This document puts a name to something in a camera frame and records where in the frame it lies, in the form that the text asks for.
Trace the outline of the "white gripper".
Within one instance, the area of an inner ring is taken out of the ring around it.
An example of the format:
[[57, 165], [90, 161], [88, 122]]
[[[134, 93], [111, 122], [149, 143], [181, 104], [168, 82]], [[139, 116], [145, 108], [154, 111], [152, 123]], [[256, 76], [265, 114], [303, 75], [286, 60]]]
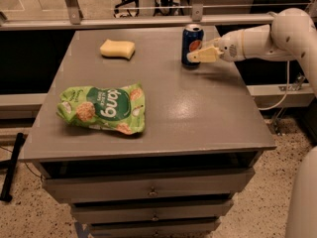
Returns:
[[225, 61], [244, 60], [243, 30], [232, 31], [221, 38], [203, 42], [202, 48], [204, 49], [189, 53], [187, 59], [190, 62], [215, 62], [219, 58]]

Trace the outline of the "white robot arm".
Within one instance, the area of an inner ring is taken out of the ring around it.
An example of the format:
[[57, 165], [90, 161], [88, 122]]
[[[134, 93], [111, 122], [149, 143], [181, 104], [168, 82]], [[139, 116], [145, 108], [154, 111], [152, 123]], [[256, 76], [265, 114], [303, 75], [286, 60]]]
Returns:
[[[186, 57], [191, 62], [297, 60], [317, 96], [317, 31], [310, 15], [297, 8], [275, 14], [269, 25], [209, 41]], [[306, 154], [295, 177], [285, 238], [317, 238], [317, 147]]]

